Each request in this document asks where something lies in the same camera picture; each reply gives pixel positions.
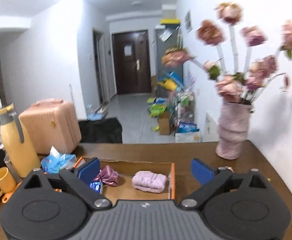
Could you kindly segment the blue pocket tissue pack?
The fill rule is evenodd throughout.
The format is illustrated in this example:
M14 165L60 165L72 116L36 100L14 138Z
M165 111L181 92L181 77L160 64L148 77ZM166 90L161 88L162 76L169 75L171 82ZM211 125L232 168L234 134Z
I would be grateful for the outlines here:
M102 181L93 181L89 184L89 187L95 192L102 194L103 192L103 183Z

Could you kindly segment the pink satin bow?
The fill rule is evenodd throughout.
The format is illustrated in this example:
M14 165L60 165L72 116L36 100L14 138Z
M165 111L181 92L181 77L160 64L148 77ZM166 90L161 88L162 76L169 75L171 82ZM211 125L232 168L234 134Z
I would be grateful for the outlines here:
M119 174L113 170L111 166L106 165L93 180L94 182L102 182L108 186L116 187L119 185Z

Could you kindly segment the orange cardboard box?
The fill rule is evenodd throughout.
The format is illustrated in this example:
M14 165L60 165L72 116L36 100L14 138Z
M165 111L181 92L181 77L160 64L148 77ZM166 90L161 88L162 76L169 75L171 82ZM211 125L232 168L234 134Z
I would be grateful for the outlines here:
M81 157L76 176L94 191L117 200L175 199L175 164Z

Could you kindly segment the black bag on floor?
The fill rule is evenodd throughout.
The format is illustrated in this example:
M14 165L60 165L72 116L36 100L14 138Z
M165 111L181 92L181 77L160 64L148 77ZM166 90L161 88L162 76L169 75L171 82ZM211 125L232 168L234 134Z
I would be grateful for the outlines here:
M122 144L122 126L117 118L79 121L81 143Z

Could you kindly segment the pink textured vase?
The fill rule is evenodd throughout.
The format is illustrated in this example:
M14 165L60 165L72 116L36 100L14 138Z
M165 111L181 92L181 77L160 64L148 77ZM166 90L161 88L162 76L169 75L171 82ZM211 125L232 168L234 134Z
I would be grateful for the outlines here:
M228 160L239 158L247 139L251 105L224 101L221 107L216 154Z

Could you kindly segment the pink suitcase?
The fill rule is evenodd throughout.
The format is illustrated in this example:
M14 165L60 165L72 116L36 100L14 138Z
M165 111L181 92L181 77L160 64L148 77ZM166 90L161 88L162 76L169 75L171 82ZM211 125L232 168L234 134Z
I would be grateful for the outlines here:
M48 155L54 147L60 153L71 153L81 141L75 107L62 99L33 103L19 119L26 127L38 154Z

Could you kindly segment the yellow thermos jug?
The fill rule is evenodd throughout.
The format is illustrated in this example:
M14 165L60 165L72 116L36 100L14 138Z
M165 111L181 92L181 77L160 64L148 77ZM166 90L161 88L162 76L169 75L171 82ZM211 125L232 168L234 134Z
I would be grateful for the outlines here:
M35 146L13 104L0 109L0 133L4 149L19 177L25 178L29 172L41 167Z

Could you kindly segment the folded lilac towel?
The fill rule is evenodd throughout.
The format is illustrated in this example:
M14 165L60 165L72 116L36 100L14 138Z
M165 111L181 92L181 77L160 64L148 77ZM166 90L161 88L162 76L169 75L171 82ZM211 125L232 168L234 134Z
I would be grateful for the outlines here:
M143 192L161 193L166 187L167 176L151 171L138 171L132 178L132 186Z

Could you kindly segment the yellow mug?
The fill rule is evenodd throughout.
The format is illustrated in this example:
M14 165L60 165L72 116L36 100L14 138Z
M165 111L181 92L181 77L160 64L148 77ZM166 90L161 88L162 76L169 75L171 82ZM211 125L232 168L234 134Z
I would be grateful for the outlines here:
M16 181L13 178L7 167L0 168L0 197L12 191L16 186Z

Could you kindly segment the green snack bag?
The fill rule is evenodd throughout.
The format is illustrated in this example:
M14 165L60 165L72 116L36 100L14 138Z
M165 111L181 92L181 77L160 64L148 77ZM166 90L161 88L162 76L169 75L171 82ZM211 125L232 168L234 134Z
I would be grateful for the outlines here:
M159 116L165 112L167 106L165 104L155 103L149 107L149 113L152 118Z

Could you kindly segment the dried pink roses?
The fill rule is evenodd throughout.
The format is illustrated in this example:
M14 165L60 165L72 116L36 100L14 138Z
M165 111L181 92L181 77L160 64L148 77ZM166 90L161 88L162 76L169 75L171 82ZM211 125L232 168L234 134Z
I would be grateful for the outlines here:
M228 25L230 42L233 54L234 71L226 69L225 59L221 44L225 42L223 30L211 20L203 20L196 31L196 38L206 46L213 46L218 51L219 58L216 61L206 61L201 64L196 58L183 48L179 39L178 51L181 53L180 64L191 61L203 69L210 80L215 81L217 93L226 102L244 105L253 104L265 88L279 77L278 57L284 52L289 60L292 60L292 22L287 21L282 27L282 42L273 55L251 62L252 48L260 46L267 41L266 35L257 26L245 27L240 33L246 44L245 66L239 67L239 54L235 40L234 27L241 21L243 10L232 2L220 3L216 8L218 19Z

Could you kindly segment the dark brown door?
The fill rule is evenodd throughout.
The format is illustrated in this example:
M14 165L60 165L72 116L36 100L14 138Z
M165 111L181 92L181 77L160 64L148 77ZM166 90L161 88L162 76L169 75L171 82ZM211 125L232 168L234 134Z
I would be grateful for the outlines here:
M112 34L117 94L151 92L148 31Z

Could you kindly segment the grey refrigerator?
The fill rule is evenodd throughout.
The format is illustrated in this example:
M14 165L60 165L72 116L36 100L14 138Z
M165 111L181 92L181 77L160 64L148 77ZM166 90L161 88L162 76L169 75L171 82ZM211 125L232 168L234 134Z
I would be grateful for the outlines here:
M158 97L167 98L170 91L159 83L173 76L183 83L183 64L180 64L181 53L178 51L179 26L164 24L155 27L155 54L156 54L156 93Z

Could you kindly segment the yellow box on fridge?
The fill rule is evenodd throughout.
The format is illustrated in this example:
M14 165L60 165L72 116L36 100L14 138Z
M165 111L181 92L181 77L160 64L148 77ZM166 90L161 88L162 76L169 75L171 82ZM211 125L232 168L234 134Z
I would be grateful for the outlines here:
M161 24L162 25L165 25L165 24L168 24L168 25L179 25L180 22L181 21L178 18L162 18L161 19Z

